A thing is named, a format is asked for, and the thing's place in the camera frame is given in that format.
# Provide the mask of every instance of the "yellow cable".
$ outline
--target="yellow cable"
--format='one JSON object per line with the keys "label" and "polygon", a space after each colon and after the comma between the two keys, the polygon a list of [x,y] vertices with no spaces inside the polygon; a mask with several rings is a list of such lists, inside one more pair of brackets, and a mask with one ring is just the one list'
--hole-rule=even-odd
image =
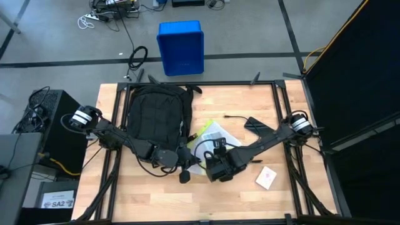
{"label": "yellow cable", "polygon": [[314,65],[318,62],[318,60],[324,55],[324,53],[329,49],[329,47],[331,47],[332,43],[336,40],[336,38],[342,33],[342,31],[344,30],[344,28],[346,28],[349,23],[361,12],[361,10],[364,8],[364,6],[369,2],[369,0],[366,0],[361,6],[360,8],[357,10],[356,13],[354,13],[354,15],[351,17],[351,19],[349,19],[347,21],[346,24],[344,24],[344,26],[335,34],[335,36],[332,38],[332,40],[329,42],[329,44],[326,46],[326,48],[322,51],[321,55],[318,56],[318,58],[313,62],[313,64],[310,66],[310,68],[308,68],[307,70],[303,71],[303,74],[307,74],[313,67]]}
{"label": "yellow cable", "polygon": [[[44,157],[44,154],[43,154],[43,153],[38,153],[38,155],[39,155],[40,157]],[[62,169],[65,173],[68,173],[68,174],[71,175],[71,176],[79,176],[79,175],[81,175],[80,173],[69,172],[69,171],[64,167],[64,165],[63,165],[61,162],[59,162],[59,161],[57,161],[57,160],[55,160],[55,159],[53,159],[53,158],[49,158],[49,159],[50,159],[50,161],[52,161],[52,162],[56,163],[58,166],[60,166],[61,169]]]}
{"label": "yellow cable", "polygon": [[313,50],[310,54],[308,54],[308,56],[306,57],[306,60],[304,60],[304,66],[303,66],[303,68],[302,68],[304,71],[306,70],[308,57],[310,57],[310,55],[314,54],[316,51],[319,51],[319,50],[324,49],[324,48],[326,48],[326,46],[324,46],[324,47],[319,47],[319,48]]}

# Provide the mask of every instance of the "black backpack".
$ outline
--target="black backpack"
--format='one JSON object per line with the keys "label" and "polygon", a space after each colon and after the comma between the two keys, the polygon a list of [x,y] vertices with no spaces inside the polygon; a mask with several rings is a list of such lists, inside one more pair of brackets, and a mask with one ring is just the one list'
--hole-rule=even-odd
{"label": "black backpack", "polygon": [[137,87],[131,96],[127,132],[132,137],[157,143],[164,149],[177,151],[178,164],[194,157],[186,147],[192,121],[193,90],[170,84],[151,84]]}

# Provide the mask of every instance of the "electronic equipment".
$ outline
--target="electronic equipment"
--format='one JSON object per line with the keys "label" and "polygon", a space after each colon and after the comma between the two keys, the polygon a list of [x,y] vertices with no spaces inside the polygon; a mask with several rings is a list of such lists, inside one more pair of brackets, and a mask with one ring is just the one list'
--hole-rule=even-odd
{"label": "electronic equipment", "polygon": [[305,112],[294,111],[293,113],[281,121],[277,130],[264,125],[269,129],[269,132],[264,132],[261,139],[249,146],[234,146],[233,149],[226,151],[225,146],[232,145],[227,143],[225,138],[210,140],[214,143],[214,152],[204,152],[204,158],[206,159],[206,168],[204,169],[209,180],[211,182],[217,179],[221,182],[232,180],[234,175],[246,169],[254,156],[267,151],[281,142],[289,141],[293,146],[304,145],[309,138],[316,134],[318,129],[310,125]]}
{"label": "electronic equipment", "polygon": [[172,6],[203,6],[205,5],[205,0],[172,0]]}
{"label": "electronic equipment", "polygon": [[1,224],[17,224],[42,139],[39,132],[0,134]]}
{"label": "electronic equipment", "polygon": [[[73,113],[78,107],[79,104],[63,90],[34,91],[13,132],[43,133],[39,152],[78,173],[82,169],[88,141],[85,136],[66,131],[60,123],[61,116]],[[39,164],[60,171],[60,167],[49,160],[42,159]]]}
{"label": "electronic equipment", "polygon": [[[71,116],[69,119],[69,128],[64,123],[64,118]],[[100,146],[106,149],[117,150],[122,145],[127,146],[134,155],[137,157],[139,165],[141,161],[151,163],[154,168],[162,166],[161,170],[166,171],[163,177],[167,174],[176,171],[177,167],[181,167],[182,173],[179,177],[181,183],[186,183],[190,180],[188,172],[190,166],[196,163],[195,157],[190,154],[190,149],[186,146],[179,146],[183,151],[178,149],[163,149],[158,143],[135,139],[126,131],[118,129],[110,121],[102,117],[102,112],[92,106],[80,106],[75,113],[65,114],[61,118],[61,124],[66,130],[76,134],[90,133],[99,137]]]}
{"label": "electronic equipment", "polygon": [[274,131],[269,126],[263,124],[252,116],[250,116],[247,122],[244,124],[244,128],[250,130],[260,137],[264,137],[268,135],[271,131]]}
{"label": "electronic equipment", "polygon": [[138,13],[141,5],[140,0],[115,0],[115,3],[113,0],[93,0],[90,4],[92,9],[91,13],[84,15],[84,17],[106,23],[110,20],[110,18],[120,19],[121,16],[126,17],[129,13]]}

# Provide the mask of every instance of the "blue plastic bin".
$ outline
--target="blue plastic bin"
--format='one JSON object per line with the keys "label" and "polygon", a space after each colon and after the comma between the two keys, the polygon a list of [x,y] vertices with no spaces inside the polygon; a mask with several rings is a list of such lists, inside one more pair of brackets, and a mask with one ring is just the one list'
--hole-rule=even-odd
{"label": "blue plastic bin", "polygon": [[157,42],[167,76],[204,72],[204,34],[199,21],[163,22]]}

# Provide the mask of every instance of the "white card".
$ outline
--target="white card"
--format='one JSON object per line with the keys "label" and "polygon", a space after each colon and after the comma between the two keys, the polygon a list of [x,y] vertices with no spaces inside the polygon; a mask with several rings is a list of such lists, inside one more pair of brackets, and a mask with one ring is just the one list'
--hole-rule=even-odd
{"label": "white card", "polygon": [[43,209],[72,209],[74,207],[74,191],[58,191],[43,194]]}
{"label": "white card", "polygon": [[276,172],[264,166],[260,175],[256,179],[256,183],[258,183],[259,185],[268,190],[269,187],[271,187],[271,184],[273,183],[275,177],[276,177]]}

